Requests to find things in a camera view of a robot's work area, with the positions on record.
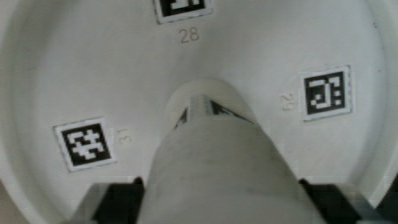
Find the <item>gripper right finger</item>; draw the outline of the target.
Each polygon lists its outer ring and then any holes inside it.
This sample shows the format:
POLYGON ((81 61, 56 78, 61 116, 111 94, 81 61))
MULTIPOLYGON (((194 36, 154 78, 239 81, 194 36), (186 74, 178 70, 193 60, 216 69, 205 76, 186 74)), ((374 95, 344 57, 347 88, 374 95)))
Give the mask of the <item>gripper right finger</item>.
POLYGON ((386 224, 361 192, 351 185, 299 180, 328 224, 386 224))

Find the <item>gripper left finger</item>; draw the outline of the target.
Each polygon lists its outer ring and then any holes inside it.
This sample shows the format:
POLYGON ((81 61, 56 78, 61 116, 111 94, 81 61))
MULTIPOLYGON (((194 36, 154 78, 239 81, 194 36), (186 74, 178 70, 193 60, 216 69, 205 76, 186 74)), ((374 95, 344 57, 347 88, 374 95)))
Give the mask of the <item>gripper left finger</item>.
POLYGON ((138 224, 145 198, 145 180, 97 183, 84 196, 70 224, 138 224))

